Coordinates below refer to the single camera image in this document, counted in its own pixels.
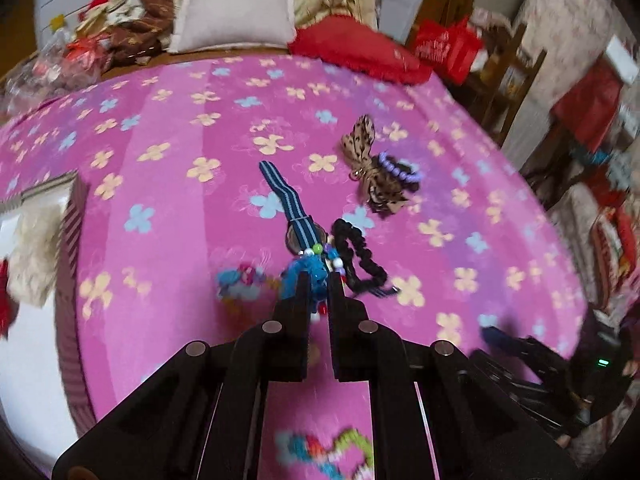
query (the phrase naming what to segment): red pillow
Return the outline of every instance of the red pillow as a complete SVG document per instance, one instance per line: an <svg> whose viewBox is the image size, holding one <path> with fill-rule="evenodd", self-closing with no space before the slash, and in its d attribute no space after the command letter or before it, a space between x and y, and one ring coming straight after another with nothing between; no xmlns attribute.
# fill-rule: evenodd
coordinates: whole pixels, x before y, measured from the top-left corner
<svg viewBox="0 0 640 480"><path fill-rule="evenodd" d="M403 46L351 16L327 16L311 27L299 28L289 51L394 83L424 83L432 72Z"/></svg>

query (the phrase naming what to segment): watch face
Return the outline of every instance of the watch face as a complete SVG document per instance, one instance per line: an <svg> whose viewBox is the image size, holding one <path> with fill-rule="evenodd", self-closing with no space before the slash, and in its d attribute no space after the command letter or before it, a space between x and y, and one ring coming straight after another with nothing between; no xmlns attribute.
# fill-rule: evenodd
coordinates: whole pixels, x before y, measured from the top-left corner
<svg viewBox="0 0 640 480"><path fill-rule="evenodd" d="M322 229L322 227L320 227L320 225L315 222L314 222L314 225L316 226L316 234L318 234L318 239L320 240L320 243L324 245L327 240L326 231ZM298 242L298 237L296 236L296 232L294 231L291 225L287 229L287 234L284 238L284 243L287 246L287 249L289 250L289 252L294 256L298 256L298 254L300 254L300 251L303 250L300 247L300 244Z"/></svg>

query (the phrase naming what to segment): bedding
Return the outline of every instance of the bedding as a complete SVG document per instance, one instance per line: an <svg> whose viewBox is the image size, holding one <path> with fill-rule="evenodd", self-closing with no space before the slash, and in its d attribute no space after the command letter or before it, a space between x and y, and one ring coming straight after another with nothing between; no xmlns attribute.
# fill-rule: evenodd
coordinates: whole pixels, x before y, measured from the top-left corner
<svg viewBox="0 0 640 480"><path fill-rule="evenodd" d="M369 114L372 152L424 174L407 206L380 219L357 198L340 136ZM214 277L247 262L277 277L291 261L286 219L258 163L273 162L306 211L359 227L400 289L363 296L403 338L469 352L497 325L572 353L585 302L574 268L526 183L432 76L376 81L319 60L243 56L158 66L50 102L0 130L0 189L78 168L90 183L78 266L84 376L102 418L185 343L229 341L273 303L229 310ZM368 387L333 379L327 320L310 329L308 379L266 401L260 478L325 479L332 454L367 473ZM311 462L292 439L319 443Z"/></svg>

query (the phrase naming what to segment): plastic bag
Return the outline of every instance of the plastic bag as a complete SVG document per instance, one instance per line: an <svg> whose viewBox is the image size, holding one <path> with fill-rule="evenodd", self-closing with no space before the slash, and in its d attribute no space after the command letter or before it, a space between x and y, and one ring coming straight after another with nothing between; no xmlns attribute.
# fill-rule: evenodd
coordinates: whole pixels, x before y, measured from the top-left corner
<svg viewBox="0 0 640 480"><path fill-rule="evenodd" d="M462 84L482 49L482 40L466 26L465 18L445 28L430 20L420 26L415 37L415 55L433 66L439 76Z"/></svg>
<svg viewBox="0 0 640 480"><path fill-rule="evenodd" d="M59 28L34 59L8 75L2 104L9 117L98 82L107 57L104 38L72 40L71 31Z"/></svg>
<svg viewBox="0 0 640 480"><path fill-rule="evenodd" d="M59 206L25 211L18 219L16 245L9 256L9 296L18 302L44 306L56 282Z"/></svg>

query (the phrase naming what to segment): red cloth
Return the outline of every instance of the red cloth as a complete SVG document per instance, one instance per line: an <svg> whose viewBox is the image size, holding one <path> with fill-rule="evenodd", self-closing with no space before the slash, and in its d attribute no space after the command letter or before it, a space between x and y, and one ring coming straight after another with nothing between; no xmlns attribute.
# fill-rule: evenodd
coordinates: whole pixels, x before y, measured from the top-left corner
<svg viewBox="0 0 640 480"><path fill-rule="evenodd" d="M327 16L311 27L299 28L289 51L394 83L424 83L432 72L407 49L351 16Z"/></svg>
<svg viewBox="0 0 640 480"><path fill-rule="evenodd" d="M595 153L618 113L622 85L601 57L551 111L578 142Z"/></svg>

